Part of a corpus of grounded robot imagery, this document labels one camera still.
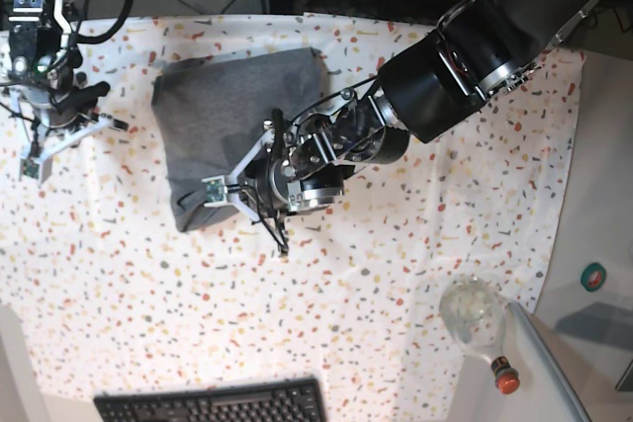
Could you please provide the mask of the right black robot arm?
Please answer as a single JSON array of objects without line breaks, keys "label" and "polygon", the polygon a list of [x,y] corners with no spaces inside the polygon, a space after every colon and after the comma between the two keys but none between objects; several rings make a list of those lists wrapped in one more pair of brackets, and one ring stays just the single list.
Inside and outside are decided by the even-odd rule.
[{"label": "right black robot arm", "polygon": [[98,100],[110,92],[99,82],[82,86],[75,71],[80,48],[109,41],[124,25],[134,0],[124,0],[113,25],[104,33],[80,33],[91,0],[13,0],[8,42],[1,53],[1,88],[25,99],[35,121],[66,128],[95,117]]}]

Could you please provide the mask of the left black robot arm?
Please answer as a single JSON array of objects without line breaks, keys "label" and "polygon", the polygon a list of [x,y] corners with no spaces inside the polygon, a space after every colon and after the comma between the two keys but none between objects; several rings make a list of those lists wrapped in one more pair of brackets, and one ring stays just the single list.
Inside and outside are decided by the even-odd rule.
[{"label": "left black robot arm", "polygon": [[428,143],[479,112],[533,71],[539,54],[590,0],[463,0],[421,41],[378,70],[342,104],[316,103],[283,122],[245,170],[267,207],[321,209],[363,164],[390,164],[412,138]]}]

